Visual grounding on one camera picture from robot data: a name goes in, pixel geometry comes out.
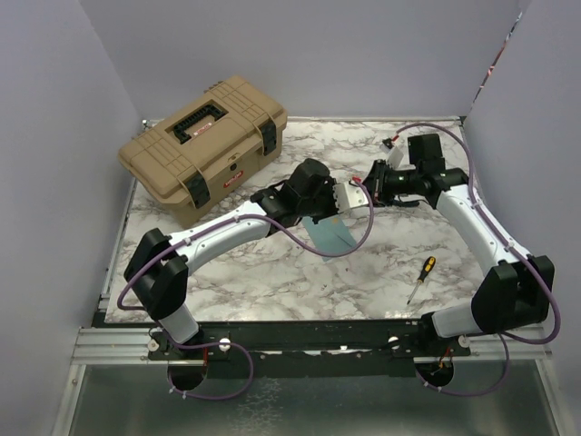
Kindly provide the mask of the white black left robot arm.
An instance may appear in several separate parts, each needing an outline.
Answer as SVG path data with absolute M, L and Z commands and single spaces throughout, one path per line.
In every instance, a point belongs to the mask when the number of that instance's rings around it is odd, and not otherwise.
M 189 230 L 164 234 L 154 228 L 139 242 L 123 277 L 149 317 L 169 333 L 169 347 L 187 359 L 200 349 L 201 329 L 187 308 L 187 282 L 204 264 L 240 245 L 338 212 L 327 166 L 314 159 L 291 176 L 260 189 L 225 215 Z

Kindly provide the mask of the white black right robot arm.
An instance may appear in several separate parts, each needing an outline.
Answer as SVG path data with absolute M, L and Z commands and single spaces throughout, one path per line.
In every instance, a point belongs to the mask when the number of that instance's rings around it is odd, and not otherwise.
M 471 300 L 428 313 L 417 333 L 419 348 L 437 355 L 460 335 L 495 334 L 544 321 L 555 266 L 517 243 L 481 202 L 469 175 L 446 165 L 438 134 L 408 139 L 410 168 L 375 161 L 364 179 L 374 205 L 418 195 L 455 228 L 475 256 L 484 280 Z

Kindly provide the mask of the light blue envelope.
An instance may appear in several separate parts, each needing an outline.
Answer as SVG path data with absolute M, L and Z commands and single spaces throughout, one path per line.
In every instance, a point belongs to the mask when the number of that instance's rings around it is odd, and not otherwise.
M 343 253 L 354 247 L 357 242 L 339 216 L 332 216 L 317 223 L 310 217 L 302 219 L 312 245 L 323 253 Z

